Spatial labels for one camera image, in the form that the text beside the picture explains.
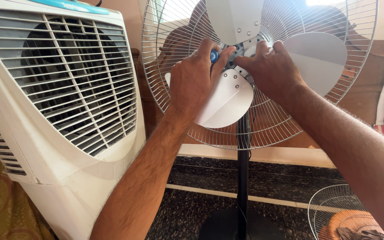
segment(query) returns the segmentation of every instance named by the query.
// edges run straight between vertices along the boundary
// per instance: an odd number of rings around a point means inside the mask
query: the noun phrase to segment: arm
[[[254,77],[256,86],[321,146],[384,230],[384,136],[311,90],[281,41],[270,50],[261,41],[254,58],[235,61],[251,75],[264,76]]]
[[[170,107],[103,206],[91,240],[146,237],[186,131],[204,106],[214,80],[235,47],[225,49],[212,67],[211,49],[220,47],[205,39],[198,51],[173,66]]]

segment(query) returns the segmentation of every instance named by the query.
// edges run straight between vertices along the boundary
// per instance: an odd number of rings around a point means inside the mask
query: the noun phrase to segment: hand
[[[223,50],[211,66],[211,50],[220,51],[211,39],[204,39],[198,50],[171,68],[170,107],[177,116],[193,122],[213,89],[214,82],[225,67],[234,46]]]
[[[282,107],[294,101],[297,86],[307,87],[281,41],[269,48],[267,42],[261,40],[254,57],[236,57],[233,62],[247,70],[256,87]]]

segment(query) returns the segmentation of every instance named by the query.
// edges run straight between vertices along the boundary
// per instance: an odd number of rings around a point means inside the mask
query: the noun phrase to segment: blue screwdriver handle
[[[210,53],[211,63],[215,63],[217,59],[218,59],[218,52],[216,50],[211,50],[211,53]]]

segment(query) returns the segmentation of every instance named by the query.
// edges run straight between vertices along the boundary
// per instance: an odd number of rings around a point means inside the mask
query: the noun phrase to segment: patterned fabric
[[[55,240],[26,192],[3,169],[0,162],[0,240]]]

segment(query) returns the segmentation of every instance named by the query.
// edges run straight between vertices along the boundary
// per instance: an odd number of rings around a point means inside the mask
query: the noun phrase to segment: hairy forearm
[[[170,109],[106,201],[90,239],[143,240],[189,122]]]
[[[384,229],[384,136],[299,85],[286,110],[321,146]]]

